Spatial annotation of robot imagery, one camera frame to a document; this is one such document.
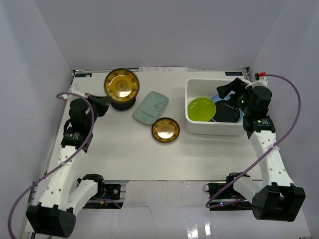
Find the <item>yellow patterned plate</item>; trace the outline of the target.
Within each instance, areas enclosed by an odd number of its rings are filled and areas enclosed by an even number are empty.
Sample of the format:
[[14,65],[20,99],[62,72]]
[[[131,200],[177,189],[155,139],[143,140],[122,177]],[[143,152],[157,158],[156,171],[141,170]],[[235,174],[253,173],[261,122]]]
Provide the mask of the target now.
[[172,143],[179,137],[180,127],[174,119],[163,117],[153,123],[151,133],[161,143]]
[[104,90],[116,103],[127,103],[136,98],[140,82],[132,71],[125,68],[112,70],[105,78]]

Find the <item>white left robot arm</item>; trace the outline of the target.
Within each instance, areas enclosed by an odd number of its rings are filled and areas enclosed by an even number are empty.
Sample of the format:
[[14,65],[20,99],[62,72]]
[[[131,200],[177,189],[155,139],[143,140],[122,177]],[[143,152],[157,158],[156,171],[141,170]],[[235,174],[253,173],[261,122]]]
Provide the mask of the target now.
[[105,195],[104,178],[87,174],[72,190],[77,170],[86,157],[93,138],[96,119],[103,117],[111,103],[108,96],[85,94],[70,102],[69,119],[63,127],[58,169],[52,173],[46,190],[37,205],[29,206],[26,216],[37,234],[68,238],[72,234],[76,216],[91,199]]

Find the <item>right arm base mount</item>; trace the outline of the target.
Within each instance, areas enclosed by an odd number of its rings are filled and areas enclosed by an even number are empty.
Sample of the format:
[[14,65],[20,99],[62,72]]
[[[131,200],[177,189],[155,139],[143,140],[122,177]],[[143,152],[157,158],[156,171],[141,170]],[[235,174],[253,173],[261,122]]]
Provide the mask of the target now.
[[[214,183],[206,183],[203,186],[204,192],[209,194],[209,198],[211,198],[215,193],[217,193],[220,189],[222,189],[226,185],[226,182],[219,181]],[[243,198],[241,194],[234,191],[231,187],[222,192],[219,196],[217,196],[211,203],[212,205],[220,205],[219,207],[210,208],[210,211],[251,211],[251,204],[245,200],[239,203],[232,203],[230,205],[223,206],[226,202],[232,202]]]

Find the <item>light blue round plate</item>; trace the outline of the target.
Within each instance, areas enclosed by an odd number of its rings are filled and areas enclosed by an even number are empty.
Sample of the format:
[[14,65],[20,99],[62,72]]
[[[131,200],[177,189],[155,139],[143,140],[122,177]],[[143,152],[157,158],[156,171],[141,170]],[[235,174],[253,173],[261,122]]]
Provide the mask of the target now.
[[[229,99],[230,99],[230,96],[229,96],[229,95],[226,96],[225,99],[220,98],[218,95],[214,95],[213,97],[211,97],[211,100],[214,101],[215,103],[216,103],[217,101],[220,101],[220,100],[225,100],[225,101],[228,102]],[[242,121],[243,121],[243,116],[244,116],[244,113],[240,110],[240,119],[239,119],[239,121],[238,121],[237,123],[242,123]]]

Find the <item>lime green round plate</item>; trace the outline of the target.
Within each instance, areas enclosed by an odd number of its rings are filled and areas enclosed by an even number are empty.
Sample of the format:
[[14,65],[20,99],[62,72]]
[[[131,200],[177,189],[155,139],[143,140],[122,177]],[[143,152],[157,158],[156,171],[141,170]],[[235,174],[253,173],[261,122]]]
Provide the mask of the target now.
[[215,102],[205,97],[196,98],[187,106],[187,116],[192,121],[210,121],[215,116],[216,111]]

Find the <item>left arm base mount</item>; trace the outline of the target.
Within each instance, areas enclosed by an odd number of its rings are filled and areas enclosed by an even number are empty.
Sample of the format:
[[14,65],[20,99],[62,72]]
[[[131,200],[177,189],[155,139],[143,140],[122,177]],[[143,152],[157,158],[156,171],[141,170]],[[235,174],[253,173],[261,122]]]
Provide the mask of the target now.
[[93,197],[91,201],[97,200],[94,203],[89,203],[84,206],[86,209],[121,209],[123,202],[121,199],[120,184],[105,184],[104,195]]

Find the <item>black round plate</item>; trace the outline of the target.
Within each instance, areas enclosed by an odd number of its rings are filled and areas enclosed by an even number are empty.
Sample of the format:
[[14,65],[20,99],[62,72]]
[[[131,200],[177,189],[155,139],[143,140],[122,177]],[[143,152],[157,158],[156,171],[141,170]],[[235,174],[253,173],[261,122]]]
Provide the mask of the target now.
[[230,122],[236,123],[240,119],[240,110],[232,107],[225,100],[220,100],[215,103],[216,113],[213,117],[215,122]]
[[126,111],[126,110],[129,110],[130,108],[133,107],[133,105],[135,104],[136,102],[136,98],[133,98],[127,102],[123,102],[123,103],[120,103],[120,102],[116,102],[116,101],[111,101],[111,106],[118,110],[118,111]]

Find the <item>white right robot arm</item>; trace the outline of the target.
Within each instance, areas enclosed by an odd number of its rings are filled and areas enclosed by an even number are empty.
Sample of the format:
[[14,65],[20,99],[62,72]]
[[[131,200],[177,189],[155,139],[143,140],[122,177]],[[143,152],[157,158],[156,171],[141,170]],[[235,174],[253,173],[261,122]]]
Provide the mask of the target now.
[[230,93],[232,106],[244,113],[243,128],[252,144],[257,160],[241,173],[231,173],[232,179],[212,196],[222,192],[232,199],[242,196],[252,206],[258,220],[293,222],[306,198],[302,187],[295,186],[283,164],[276,139],[276,129],[268,116],[272,92],[266,77],[247,84],[236,78],[227,85],[217,87],[220,98]]

